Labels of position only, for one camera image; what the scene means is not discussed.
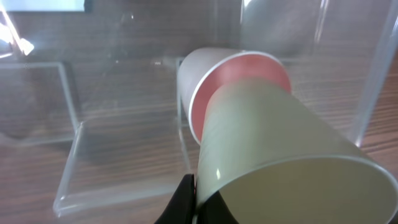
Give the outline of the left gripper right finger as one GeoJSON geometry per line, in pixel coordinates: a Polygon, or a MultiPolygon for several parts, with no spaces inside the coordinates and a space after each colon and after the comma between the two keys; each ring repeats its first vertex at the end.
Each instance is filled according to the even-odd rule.
{"type": "Polygon", "coordinates": [[[199,209],[197,224],[238,224],[221,194],[213,194],[199,209]]]}

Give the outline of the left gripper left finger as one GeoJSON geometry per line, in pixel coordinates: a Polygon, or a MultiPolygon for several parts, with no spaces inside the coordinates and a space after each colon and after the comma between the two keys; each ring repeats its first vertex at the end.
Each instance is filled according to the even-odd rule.
{"type": "Polygon", "coordinates": [[[195,200],[194,175],[186,174],[155,224],[192,224],[195,200]]]}

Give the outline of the cream cup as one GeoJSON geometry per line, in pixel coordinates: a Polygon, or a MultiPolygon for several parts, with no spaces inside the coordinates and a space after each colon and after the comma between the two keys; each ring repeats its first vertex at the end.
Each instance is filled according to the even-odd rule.
{"type": "Polygon", "coordinates": [[[220,194],[238,223],[388,223],[397,181],[285,90],[259,78],[208,104],[197,209],[220,194]]]}

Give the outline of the pink cup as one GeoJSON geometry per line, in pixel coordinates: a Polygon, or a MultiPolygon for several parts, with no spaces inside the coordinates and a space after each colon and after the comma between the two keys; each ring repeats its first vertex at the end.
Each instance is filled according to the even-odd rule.
{"type": "Polygon", "coordinates": [[[265,52],[201,48],[183,59],[177,72],[177,87],[192,136],[198,144],[212,95],[225,84],[249,77],[263,78],[291,92],[283,64],[265,52]]]}

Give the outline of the clear plastic storage container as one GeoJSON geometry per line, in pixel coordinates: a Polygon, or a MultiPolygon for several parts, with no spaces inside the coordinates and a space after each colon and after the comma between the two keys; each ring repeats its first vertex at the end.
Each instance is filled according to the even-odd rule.
{"type": "Polygon", "coordinates": [[[360,145],[396,45],[396,1],[2,1],[1,222],[154,222],[197,166],[196,49],[275,56],[360,145]]]}

